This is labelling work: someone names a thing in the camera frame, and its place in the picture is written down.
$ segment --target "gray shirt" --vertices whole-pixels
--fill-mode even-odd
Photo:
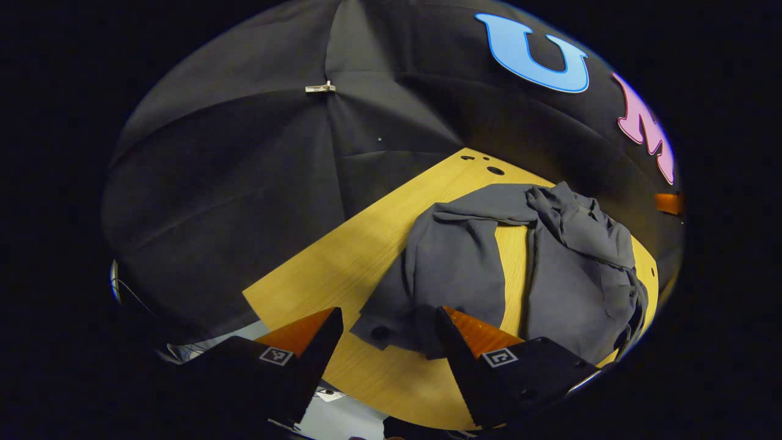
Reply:
[[[519,336],[549,337],[598,363],[624,352],[644,323],[647,291],[635,274],[630,232],[597,200],[553,188],[496,184],[421,214],[350,332],[443,357],[435,309],[448,305],[493,326],[505,310],[497,223],[527,225],[526,301]]]

